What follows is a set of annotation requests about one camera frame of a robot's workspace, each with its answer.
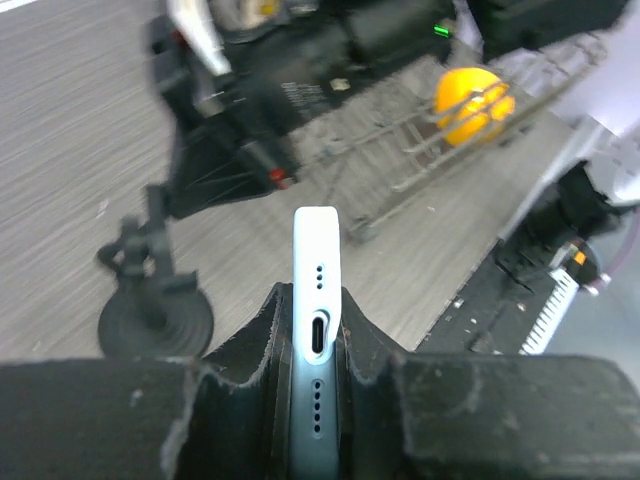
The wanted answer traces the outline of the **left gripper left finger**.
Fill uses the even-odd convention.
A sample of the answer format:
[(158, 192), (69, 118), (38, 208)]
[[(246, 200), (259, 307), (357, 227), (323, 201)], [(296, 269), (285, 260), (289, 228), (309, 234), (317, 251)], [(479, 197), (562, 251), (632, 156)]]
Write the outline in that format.
[(292, 288), (206, 357), (1, 368), (5, 479), (282, 479)]

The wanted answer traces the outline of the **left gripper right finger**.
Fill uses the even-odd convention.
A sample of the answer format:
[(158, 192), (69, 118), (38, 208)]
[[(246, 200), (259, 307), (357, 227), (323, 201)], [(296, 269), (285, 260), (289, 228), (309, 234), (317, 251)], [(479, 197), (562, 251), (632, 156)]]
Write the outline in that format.
[(635, 479), (639, 396), (584, 356), (404, 350), (342, 296), (353, 479)]

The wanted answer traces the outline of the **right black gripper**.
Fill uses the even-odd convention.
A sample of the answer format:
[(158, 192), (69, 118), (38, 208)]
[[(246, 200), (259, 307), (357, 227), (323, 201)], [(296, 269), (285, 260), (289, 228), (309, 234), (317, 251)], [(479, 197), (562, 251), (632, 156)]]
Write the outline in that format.
[(168, 15), (148, 24), (154, 85), (175, 118), (167, 208), (176, 219), (297, 182), (291, 133), (346, 101), (331, 80), (357, 79), (351, 14), (288, 18), (224, 40), (232, 72), (214, 76)]

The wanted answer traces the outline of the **black phone stand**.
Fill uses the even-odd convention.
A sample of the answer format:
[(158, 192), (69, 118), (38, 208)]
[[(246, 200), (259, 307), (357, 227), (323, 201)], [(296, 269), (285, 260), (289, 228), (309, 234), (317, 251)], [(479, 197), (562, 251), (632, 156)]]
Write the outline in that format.
[(199, 357), (214, 332), (211, 305), (195, 271), (175, 271), (166, 226), (166, 193), (146, 187), (148, 219), (121, 220), (119, 237), (103, 245), (97, 261), (116, 278), (97, 327), (107, 357)]

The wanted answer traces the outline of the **blue-cased smartphone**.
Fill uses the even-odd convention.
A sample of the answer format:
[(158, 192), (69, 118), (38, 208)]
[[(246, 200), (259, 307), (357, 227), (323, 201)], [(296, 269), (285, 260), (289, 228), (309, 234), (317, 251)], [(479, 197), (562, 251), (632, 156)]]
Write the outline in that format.
[(342, 313), (338, 213), (300, 207), (293, 224), (289, 477), (339, 477), (336, 339)]

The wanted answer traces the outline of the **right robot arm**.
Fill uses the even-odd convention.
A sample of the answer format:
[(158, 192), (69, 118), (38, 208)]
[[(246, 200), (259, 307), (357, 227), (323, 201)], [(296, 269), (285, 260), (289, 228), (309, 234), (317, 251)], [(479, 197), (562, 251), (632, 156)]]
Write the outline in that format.
[(528, 130), (604, 56), (624, 1), (164, 1), (151, 75), (173, 115), (159, 226), (311, 185), (361, 234)]

